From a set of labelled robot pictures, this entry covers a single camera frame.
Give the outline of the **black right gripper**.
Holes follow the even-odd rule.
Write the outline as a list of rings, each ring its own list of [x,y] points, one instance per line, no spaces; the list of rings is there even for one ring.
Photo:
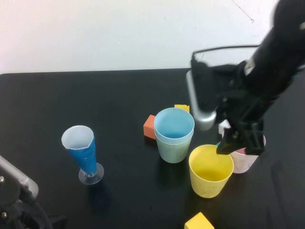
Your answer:
[[[239,129],[246,126],[247,155],[264,152],[264,121],[266,111],[285,90],[285,67],[269,65],[220,65],[216,67],[219,90],[227,101],[218,107],[217,119],[228,119]],[[216,152],[228,155],[238,149],[238,138],[232,129],[225,128]]]

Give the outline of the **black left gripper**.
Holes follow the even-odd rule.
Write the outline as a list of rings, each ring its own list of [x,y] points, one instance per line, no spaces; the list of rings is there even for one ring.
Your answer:
[[[45,212],[32,192],[4,169],[0,170],[2,229],[64,229],[67,218]]]

